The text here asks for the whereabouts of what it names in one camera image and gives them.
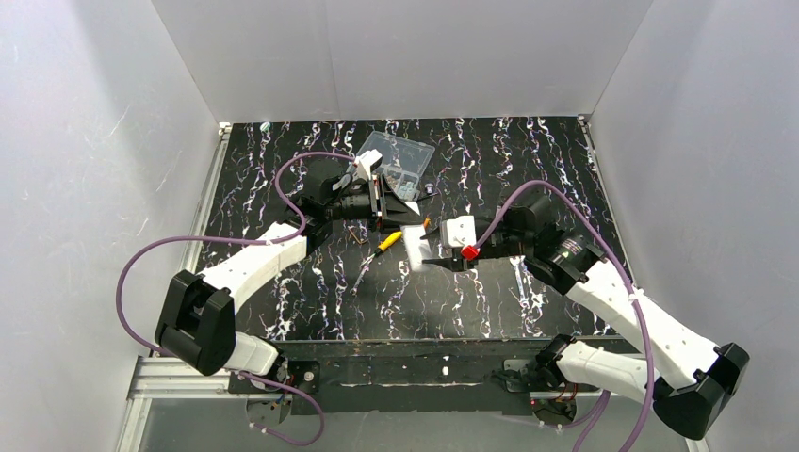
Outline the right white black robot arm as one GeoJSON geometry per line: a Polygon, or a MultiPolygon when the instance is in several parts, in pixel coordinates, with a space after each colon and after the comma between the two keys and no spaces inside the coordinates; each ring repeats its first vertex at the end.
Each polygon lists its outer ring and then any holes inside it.
{"type": "Polygon", "coordinates": [[[513,391],[585,384],[639,402],[673,432],[698,441],[737,393],[750,361],[742,347],[716,344],[662,310],[596,241],[561,227],[541,192],[506,203],[492,218],[410,227],[405,249],[414,271],[461,272],[482,260],[519,257],[535,280],[587,308],[640,352],[631,358],[560,334],[529,363],[500,372],[513,391]]]}

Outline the white remote control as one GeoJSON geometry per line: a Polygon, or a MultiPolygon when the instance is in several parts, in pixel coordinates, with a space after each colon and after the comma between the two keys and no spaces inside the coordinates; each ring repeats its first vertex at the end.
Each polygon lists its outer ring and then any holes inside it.
{"type": "Polygon", "coordinates": [[[402,226],[400,231],[410,269],[413,272],[432,270],[432,265],[426,263],[426,260],[432,259],[432,250],[429,241],[424,238],[426,234],[424,225],[402,226]]]}

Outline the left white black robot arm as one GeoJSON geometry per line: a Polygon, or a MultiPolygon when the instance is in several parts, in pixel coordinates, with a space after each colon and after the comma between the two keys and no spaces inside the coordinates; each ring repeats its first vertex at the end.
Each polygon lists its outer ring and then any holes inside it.
{"type": "Polygon", "coordinates": [[[283,270],[315,252],[341,220],[363,220],[381,234],[423,223],[374,165],[316,162],[282,216],[256,240],[201,273],[172,277],[155,343],[205,376],[221,369],[266,376],[283,359],[266,339],[236,328],[239,309],[283,270]]]}

